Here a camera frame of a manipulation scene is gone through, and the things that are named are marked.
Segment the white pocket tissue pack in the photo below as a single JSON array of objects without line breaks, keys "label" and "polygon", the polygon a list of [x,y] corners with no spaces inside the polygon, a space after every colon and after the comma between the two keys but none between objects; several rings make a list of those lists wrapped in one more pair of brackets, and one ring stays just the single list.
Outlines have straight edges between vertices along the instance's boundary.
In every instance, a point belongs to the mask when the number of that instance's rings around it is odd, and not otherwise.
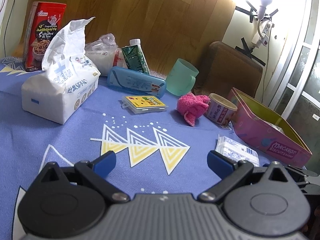
[{"label": "white pocket tissue pack", "polygon": [[246,160],[256,167],[260,166],[259,156],[255,150],[226,136],[218,137],[215,150],[233,161]]}]

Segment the blue pencil case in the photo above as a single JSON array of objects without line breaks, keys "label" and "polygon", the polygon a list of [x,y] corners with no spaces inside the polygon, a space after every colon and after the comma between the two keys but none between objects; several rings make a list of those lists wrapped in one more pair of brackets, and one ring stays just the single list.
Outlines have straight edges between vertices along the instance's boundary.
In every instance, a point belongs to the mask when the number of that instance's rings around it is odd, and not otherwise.
[{"label": "blue pencil case", "polygon": [[167,89],[166,81],[134,70],[112,67],[107,75],[107,85],[140,95],[161,98]]}]

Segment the blue patterned tablecloth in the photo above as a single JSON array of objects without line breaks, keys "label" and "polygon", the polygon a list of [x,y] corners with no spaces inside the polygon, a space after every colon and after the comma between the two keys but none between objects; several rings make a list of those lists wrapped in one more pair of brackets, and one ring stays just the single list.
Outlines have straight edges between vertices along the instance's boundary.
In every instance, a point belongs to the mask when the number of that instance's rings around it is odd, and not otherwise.
[{"label": "blue patterned tablecloth", "polygon": [[185,150],[178,165],[167,172],[161,153],[153,152],[135,166],[129,152],[117,154],[107,180],[133,197],[137,193],[192,193],[198,195],[220,179],[207,166],[207,154],[220,136],[238,140],[232,128],[217,126],[205,117],[189,126],[176,111],[177,98],[165,94],[167,110],[133,114],[121,105],[123,94],[111,90],[106,78],[63,125],[22,109],[21,87],[31,73],[16,57],[1,59],[1,239],[20,239],[24,231],[17,206],[43,166],[50,161],[73,166],[94,160],[108,139],[125,143],[131,132],[143,142],[154,144],[154,131]]}]

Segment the pink fluffy cloth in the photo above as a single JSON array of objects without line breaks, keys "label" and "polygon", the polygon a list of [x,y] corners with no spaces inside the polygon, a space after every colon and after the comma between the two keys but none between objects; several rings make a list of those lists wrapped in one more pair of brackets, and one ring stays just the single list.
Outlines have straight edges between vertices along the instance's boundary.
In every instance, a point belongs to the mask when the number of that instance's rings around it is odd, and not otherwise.
[{"label": "pink fluffy cloth", "polygon": [[210,98],[207,95],[188,93],[178,99],[176,109],[184,120],[194,127],[195,121],[208,110],[209,102]]}]

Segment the small purple can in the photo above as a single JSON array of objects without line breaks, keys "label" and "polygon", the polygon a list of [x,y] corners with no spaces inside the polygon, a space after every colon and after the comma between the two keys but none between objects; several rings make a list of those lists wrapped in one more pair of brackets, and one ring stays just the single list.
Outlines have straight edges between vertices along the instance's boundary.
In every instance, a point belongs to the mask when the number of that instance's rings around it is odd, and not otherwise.
[{"label": "small purple can", "polygon": [[204,116],[217,125],[227,126],[238,110],[237,106],[215,93],[210,93],[209,99],[209,107]]}]

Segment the red snack box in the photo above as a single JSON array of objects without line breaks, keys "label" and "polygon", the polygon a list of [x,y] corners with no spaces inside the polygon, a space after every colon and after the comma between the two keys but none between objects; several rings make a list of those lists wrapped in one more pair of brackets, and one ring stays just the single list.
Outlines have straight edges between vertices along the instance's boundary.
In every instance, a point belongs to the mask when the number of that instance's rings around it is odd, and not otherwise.
[{"label": "red snack box", "polygon": [[53,37],[61,29],[66,7],[65,3],[33,2],[23,46],[23,64],[26,72],[42,69],[42,59]]}]

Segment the yellow card case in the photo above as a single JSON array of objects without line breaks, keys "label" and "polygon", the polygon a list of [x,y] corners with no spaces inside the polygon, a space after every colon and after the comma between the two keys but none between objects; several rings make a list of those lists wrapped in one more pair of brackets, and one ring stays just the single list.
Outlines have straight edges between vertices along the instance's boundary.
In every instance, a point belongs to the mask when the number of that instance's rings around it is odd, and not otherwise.
[{"label": "yellow card case", "polygon": [[128,108],[134,114],[163,112],[168,108],[168,106],[157,97],[149,95],[123,96],[121,101],[122,107]]}]

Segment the clear plastic bag white contents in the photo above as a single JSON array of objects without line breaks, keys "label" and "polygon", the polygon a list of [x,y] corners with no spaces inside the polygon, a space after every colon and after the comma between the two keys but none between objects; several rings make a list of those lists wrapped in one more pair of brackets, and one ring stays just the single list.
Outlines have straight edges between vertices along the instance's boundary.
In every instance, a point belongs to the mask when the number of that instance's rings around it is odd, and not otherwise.
[{"label": "clear plastic bag white contents", "polygon": [[112,33],[85,45],[85,55],[96,65],[101,76],[107,76],[112,67],[127,68],[122,49]]}]

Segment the brown chair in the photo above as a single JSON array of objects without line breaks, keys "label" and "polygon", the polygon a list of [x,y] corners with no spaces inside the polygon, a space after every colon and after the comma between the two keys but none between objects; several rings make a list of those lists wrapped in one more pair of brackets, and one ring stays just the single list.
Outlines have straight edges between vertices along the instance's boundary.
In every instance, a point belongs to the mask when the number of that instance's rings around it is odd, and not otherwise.
[{"label": "brown chair", "polygon": [[220,41],[209,45],[197,68],[193,93],[215,93],[224,98],[232,88],[255,97],[263,75],[261,65]]}]

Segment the white power strip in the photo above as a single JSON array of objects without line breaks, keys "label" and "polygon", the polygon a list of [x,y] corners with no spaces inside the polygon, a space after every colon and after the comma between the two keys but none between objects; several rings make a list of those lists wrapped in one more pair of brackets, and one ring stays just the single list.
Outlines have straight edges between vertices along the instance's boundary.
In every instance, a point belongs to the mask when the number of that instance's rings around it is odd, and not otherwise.
[{"label": "white power strip", "polygon": [[267,46],[270,39],[271,29],[274,24],[271,20],[260,22],[258,25],[257,33],[253,36],[251,42],[254,48],[259,48],[260,46]]}]

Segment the pink macaron biscuit box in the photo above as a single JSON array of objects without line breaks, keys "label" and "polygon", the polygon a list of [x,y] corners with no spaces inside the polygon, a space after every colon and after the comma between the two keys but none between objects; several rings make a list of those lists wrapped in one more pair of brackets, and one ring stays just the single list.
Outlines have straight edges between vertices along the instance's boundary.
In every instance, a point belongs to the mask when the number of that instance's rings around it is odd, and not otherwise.
[{"label": "pink macaron biscuit box", "polygon": [[232,124],[245,143],[285,164],[303,167],[310,160],[312,152],[281,115],[236,88],[228,100],[238,107]]}]

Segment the teal plastic mug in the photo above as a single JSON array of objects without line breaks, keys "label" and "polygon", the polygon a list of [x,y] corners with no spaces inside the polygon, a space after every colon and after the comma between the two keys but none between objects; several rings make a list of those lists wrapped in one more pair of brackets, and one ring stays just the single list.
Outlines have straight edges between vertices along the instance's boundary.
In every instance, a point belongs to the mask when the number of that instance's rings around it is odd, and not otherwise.
[{"label": "teal plastic mug", "polygon": [[177,59],[165,80],[167,91],[175,96],[188,94],[195,85],[198,74],[198,69],[191,63],[184,59]]}]

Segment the white light bulb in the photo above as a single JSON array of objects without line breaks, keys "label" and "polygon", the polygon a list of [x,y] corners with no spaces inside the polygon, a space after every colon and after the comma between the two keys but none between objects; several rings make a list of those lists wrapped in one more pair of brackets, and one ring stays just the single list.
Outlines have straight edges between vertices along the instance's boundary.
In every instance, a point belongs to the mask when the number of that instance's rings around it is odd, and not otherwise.
[{"label": "white light bulb", "polygon": [[261,20],[263,19],[266,11],[266,7],[272,3],[272,0],[260,0],[261,5],[258,11],[258,18]]}]

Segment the green drink carton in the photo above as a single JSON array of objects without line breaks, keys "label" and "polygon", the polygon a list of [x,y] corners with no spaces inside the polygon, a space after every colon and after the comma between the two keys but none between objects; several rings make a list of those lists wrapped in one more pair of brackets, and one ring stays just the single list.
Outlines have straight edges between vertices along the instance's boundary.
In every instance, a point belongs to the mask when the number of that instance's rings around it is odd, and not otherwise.
[{"label": "green drink carton", "polygon": [[129,46],[124,46],[122,49],[127,68],[140,73],[149,75],[150,70],[141,48],[141,40],[131,39]]}]

